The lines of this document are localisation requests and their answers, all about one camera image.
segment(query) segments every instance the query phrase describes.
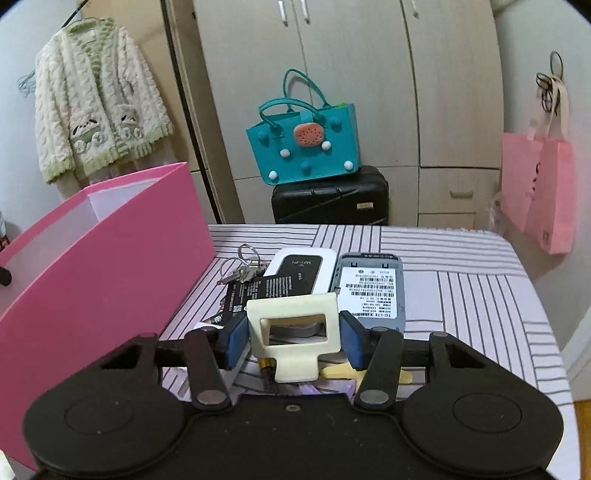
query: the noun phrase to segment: teal handbag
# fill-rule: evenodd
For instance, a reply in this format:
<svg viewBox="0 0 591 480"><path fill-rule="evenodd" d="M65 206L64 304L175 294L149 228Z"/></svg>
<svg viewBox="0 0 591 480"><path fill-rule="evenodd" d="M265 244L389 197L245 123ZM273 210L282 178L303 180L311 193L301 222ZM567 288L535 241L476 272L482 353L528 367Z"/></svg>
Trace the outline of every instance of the teal handbag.
<svg viewBox="0 0 591 480"><path fill-rule="evenodd" d="M306 79L324 102L322 108L287 97L290 72ZM310 78L294 69L285 73L283 94L263 103L262 121L246 130L263 181L281 185L356 172L360 164L355 106L332 106ZM275 105L287 105L287 112L266 115L265 110Z"/></svg>

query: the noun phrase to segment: cardigan sleeve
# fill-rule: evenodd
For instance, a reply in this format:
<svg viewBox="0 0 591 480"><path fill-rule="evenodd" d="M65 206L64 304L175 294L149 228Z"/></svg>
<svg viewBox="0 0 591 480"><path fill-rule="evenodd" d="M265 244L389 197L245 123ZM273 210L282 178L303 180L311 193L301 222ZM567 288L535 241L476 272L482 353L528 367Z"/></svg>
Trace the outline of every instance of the cardigan sleeve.
<svg viewBox="0 0 591 480"><path fill-rule="evenodd" d="M153 143L172 135L173 124L144 56L129 32L120 28L119 42L123 51L119 52L119 81L129 102L139 110L146 139Z"/></svg>
<svg viewBox="0 0 591 480"><path fill-rule="evenodd" d="M65 90L65 78L58 72L63 66L43 50L36 59L35 67L35 137L39 155L39 167L47 183L75 169L68 125L62 118L56 89Z"/></svg>

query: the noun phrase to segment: white label sticker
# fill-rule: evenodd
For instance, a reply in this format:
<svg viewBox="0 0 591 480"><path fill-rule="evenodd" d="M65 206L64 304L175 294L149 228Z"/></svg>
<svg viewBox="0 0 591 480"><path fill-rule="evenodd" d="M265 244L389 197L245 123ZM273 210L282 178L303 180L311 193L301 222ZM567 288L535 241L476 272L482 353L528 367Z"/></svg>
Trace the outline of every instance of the white label sticker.
<svg viewBox="0 0 591 480"><path fill-rule="evenodd" d="M395 319L398 315L394 268L345 267L339 287L339 311L382 319Z"/></svg>

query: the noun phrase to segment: black suitcase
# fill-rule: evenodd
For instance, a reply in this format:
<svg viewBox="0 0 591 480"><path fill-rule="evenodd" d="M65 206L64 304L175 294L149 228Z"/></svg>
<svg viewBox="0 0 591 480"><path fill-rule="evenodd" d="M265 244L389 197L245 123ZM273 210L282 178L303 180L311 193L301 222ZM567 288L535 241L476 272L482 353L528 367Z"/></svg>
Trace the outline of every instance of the black suitcase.
<svg viewBox="0 0 591 480"><path fill-rule="evenodd" d="M271 206L275 223L387 225L388 182L362 166L351 175L277 185Z"/></svg>

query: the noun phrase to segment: striped tablecloth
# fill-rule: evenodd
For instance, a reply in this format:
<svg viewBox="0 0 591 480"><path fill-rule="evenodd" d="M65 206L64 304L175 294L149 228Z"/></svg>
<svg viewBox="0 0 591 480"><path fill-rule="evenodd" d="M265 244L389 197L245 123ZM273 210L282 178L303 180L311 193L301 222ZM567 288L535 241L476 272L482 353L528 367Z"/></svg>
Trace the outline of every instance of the striped tablecloth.
<svg viewBox="0 0 591 480"><path fill-rule="evenodd" d="M323 247L345 252L387 252L402 259L407 323L405 338L427 340L445 330L547 394L560 409L564 435L548 471L558 480L579 480L579 440L569 383L552 328L531 281L511 245L490 232L344 225L212 225L216 258L194 286L163 333L182 338L220 306L224 286L217 286L224 259L236 257L248 243L263 260L281 248ZM224 273L238 265L228 262ZM338 356L324 363L341 361ZM424 383L413 373L408 397ZM165 372L163 384L180 398L190 398L186 374ZM337 384L318 381L320 390ZM247 359L233 393L262 390L256 362Z"/></svg>

